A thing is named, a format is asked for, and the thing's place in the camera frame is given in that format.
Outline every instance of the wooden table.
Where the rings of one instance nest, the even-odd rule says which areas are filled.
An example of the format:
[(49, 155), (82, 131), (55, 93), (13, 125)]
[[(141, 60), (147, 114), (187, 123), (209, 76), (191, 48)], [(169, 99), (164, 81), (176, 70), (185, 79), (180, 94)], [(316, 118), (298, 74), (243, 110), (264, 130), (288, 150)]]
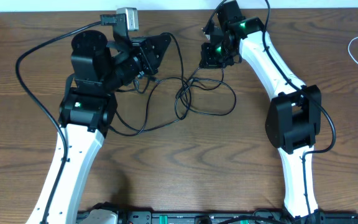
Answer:
[[(24, 223), (44, 184), (56, 143), (56, 130), (24, 93), (14, 73), (18, 56), (31, 47), (109, 12), (0, 13), (0, 223)], [(266, 10), (244, 10), (259, 16)], [(200, 29), (211, 11), (140, 11), (140, 31), (131, 36), (172, 32), (178, 39), (186, 76), (198, 66)], [(337, 127), (337, 143), (314, 156), (314, 192), (323, 210), (358, 212), (358, 66), (347, 54), (358, 36), (358, 9), (274, 9), (269, 32), (288, 66), (307, 84), (317, 84), (323, 106)], [(98, 27), (109, 39), (109, 27)], [(59, 41), (25, 59), (21, 72), (29, 88), (58, 117), (66, 77), (73, 72), (71, 39)], [(352, 48), (358, 56), (358, 43)], [(171, 44), (158, 78), (180, 75)], [(218, 70), (199, 76), (219, 78)], [(109, 133), (92, 166), (80, 208), (98, 202), (154, 210), (246, 211), (282, 208), (285, 193), (280, 156), (269, 143), (264, 122), (267, 94), (243, 62), (225, 70), (237, 94), (236, 109), (224, 117), (189, 114), (186, 120), (151, 133), (126, 138)], [(148, 126), (175, 118), (174, 96), (180, 83), (156, 90)], [(118, 112), (141, 127), (147, 95), (117, 93)], [(195, 106), (226, 111), (230, 91), (196, 91)], [(331, 131), (322, 119), (317, 149)], [(117, 119), (113, 125), (129, 133)]]

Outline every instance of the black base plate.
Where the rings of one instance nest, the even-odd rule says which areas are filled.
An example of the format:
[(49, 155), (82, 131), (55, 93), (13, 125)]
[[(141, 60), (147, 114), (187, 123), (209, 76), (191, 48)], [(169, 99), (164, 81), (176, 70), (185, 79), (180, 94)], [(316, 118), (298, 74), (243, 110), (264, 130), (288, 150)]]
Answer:
[[(304, 219), (293, 219), (286, 217), (285, 212), (282, 210), (266, 210), (259, 209), (254, 212), (208, 212), (208, 213), (191, 213), (191, 212), (153, 212), (151, 210), (122, 210), (117, 209), (116, 206), (110, 203), (99, 203), (93, 207), (93, 209), (104, 209), (114, 211), (119, 215), (119, 224), (218, 224), (231, 218), (239, 216), (257, 216), (263, 218), (274, 219), (283, 223), (298, 224), (304, 223)], [(79, 213), (77, 223), (81, 223), (82, 219), (88, 216), (89, 212)], [(330, 213), (330, 212), (315, 212), (313, 219), (314, 224), (358, 224), (358, 214), (352, 212), (344, 213)], [(240, 221), (233, 224), (254, 224), (265, 223), (262, 221)]]

